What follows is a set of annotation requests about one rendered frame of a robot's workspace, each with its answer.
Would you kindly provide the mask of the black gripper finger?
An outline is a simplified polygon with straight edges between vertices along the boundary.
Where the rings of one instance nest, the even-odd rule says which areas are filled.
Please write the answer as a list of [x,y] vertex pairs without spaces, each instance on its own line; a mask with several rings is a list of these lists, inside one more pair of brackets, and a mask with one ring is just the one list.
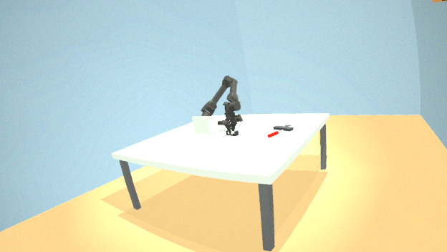
[[224,125],[226,127],[226,129],[229,131],[229,133],[231,134],[231,124],[230,125]]
[[237,123],[230,123],[231,124],[231,130],[232,131],[234,131],[235,130],[235,127],[236,127],[236,125],[238,124],[238,122]]

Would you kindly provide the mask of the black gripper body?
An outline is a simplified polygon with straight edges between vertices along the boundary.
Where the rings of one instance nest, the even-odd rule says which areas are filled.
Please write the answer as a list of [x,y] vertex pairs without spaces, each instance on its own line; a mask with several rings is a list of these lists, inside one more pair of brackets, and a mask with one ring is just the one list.
[[[218,125],[230,125],[230,122],[237,123],[237,122],[229,121],[229,114],[232,114],[232,115],[235,114],[234,111],[225,112],[224,114],[226,115],[226,119],[218,121]],[[239,120],[239,122],[243,122],[243,118],[241,118],[241,120]]]

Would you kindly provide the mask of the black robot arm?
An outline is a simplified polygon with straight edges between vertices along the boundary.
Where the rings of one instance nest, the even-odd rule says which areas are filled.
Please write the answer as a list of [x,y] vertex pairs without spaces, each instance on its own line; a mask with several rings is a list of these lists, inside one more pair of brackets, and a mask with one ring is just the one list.
[[[227,95],[227,100],[229,102],[224,102],[225,112],[239,111],[241,109],[241,102],[237,95],[237,84],[238,81],[230,76],[225,76],[222,85],[218,92],[213,96],[212,100],[207,101],[207,103],[201,108],[201,116],[211,116],[213,115],[215,109],[217,108],[216,103],[219,101],[221,96],[224,94],[227,88],[230,87],[230,93]],[[207,111],[206,111],[207,110]],[[241,115],[229,114],[229,121],[239,122],[241,120]]]

